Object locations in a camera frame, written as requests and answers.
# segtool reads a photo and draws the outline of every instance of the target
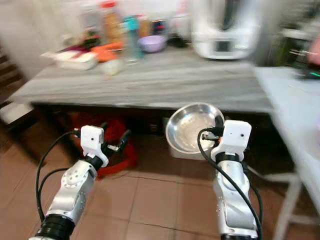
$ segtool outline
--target chair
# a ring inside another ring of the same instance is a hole
[[[0,45],[0,138],[5,136],[36,163],[39,160],[37,154],[19,138],[23,130],[36,122],[33,110],[27,104],[8,101],[8,97],[24,83],[26,78]]]

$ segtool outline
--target purple bowl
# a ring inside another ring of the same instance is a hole
[[[138,43],[147,53],[156,53],[166,46],[166,38],[161,35],[145,36],[139,39]]]

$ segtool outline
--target floor tile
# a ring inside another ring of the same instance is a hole
[[[84,215],[75,239],[122,240],[125,238],[128,222],[125,220]]]
[[[38,156],[42,156],[57,138],[57,136],[53,136],[50,133],[46,134],[44,137],[43,133],[45,132],[48,132],[45,127],[40,123],[36,123],[23,131],[23,133],[20,135],[20,140],[24,142],[30,149],[32,149]],[[62,167],[68,165],[69,163],[68,157],[59,144],[50,151],[45,159],[45,162],[49,165],[55,165],[56,167],[58,165]]]
[[[16,144],[12,144],[12,146],[3,154],[1,154],[2,160],[4,162],[11,162],[16,164],[23,164],[32,166],[34,163],[29,159],[25,153],[18,148]]]
[[[206,161],[182,159],[179,183],[204,185],[211,187],[215,170]]]
[[[14,143],[10,141],[3,132],[0,132],[0,158]]]
[[[128,220],[130,217],[138,178],[105,178],[96,182],[92,201],[86,213]]]
[[[139,171],[129,176],[176,182],[182,161],[170,155],[164,136],[150,136],[149,146],[137,149]]]
[[[294,214],[306,215],[316,217],[318,215],[317,209],[315,208],[312,199],[310,198],[307,189],[304,187],[300,193],[299,200],[296,204]]]
[[[139,179],[131,222],[173,228],[177,214],[177,183]]]
[[[22,178],[30,169],[28,163],[21,163],[15,158],[3,157],[0,161],[0,187],[2,190],[13,192]]]
[[[173,230],[169,228],[129,223],[125,240],[171,240],[172,234]]]
[[[219,233],[216,207],[212,188],[179,184],[176,228],[205,235]]]
[[[29,224],[22,224],[21,221],[0,218],[1,239],[4,240],[27,240],[32,236],[32,228],[33,226],[30,228]]]
[[[12,191],[0,189],[0,213],[8,207],[13,198],[14,193]]]
[[[270,232],[272,232],[272,235],[276,229],[276,224],[280,215],[281,208],[284,203],[284,199],[286,196],[286,190],[287,187],[277,185],[270,185],[266,189],[266,194],[263,196],[263,207],[266,208],[266,210],[263,211],[263,214],[265,215],[263,224],[264,228],[268,228]]]
[[[196,235],[191,232],[175,230],[172,240],[196,240]]]
[[[220,240],[220,236],[205,236],[205,235],[197,235],[195,240]]]
[[[113,174],[108,174],[105,176],[100,176],[100,179],[118,179],[121,177],[132,177],[132,178],[138,178],[139,177],[139,167],[134,166],[134,167],[128,167],[126,169],[123,169],[119,172],[113,173]]]
[[[320,238],[320,226],[290,224],[288,240],[318,240]]]
[[[47,166],[44,166],[43,168],[44,169],[41,171],[41,175],[39,179],[40,180],[39,186],[41,184],[43,177],[49,172],[49,170],[46,169]],[[26,175],[23,177],[23,179],[20,181],[20,183],[14,190],[14,193],[18,197],[28,199],[31,201],[36,201],[36,195],[35,195],[36,175],[37,175],[37,171],[35,168],[29,169]],[[42,205],[46,205],[48,204],[49,201],[53,200],[53,197],[56,195],[56,193],[60,188],[62,175],[63,175],[63,171],[56,172],[45,181],[45,184],[43,185],[43,189],[41,191]]]
[[[1,218],[19,224],[28,229],[28,233],[31,233],[39,221],[36,202],[15,196],[7,208],[2,211]]]

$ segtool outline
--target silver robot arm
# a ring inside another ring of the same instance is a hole
[[[130,131],[118,146],[104,144],[104,129],[95,126],[81,128],[80,143],[84,159],[78,160],[61,178],[61,187],[55,195],[41,227],[30,240],[68,240],[84,211],[93,188],[97,171],[108,164],[113,152],[121,152]]]
[[[249,123],[226,120],[222,139],[211,151],[211,159],[232,178],[248,199],[250,183],[241,162],[250,132]],[[221,239],[233,239],[233,236],[256,239],[257,226],[251,210],[233,185],[218,171],[213,189],[218,199],[217,214]]]

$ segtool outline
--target kitchen counter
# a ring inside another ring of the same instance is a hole
[[[269,113],[273,107],[246,61],[211,61],[190,48],[146,54],[111,78],[91,70],[48,66],[14,93],[18,103],[178,109],[206,102],[222,111]]]

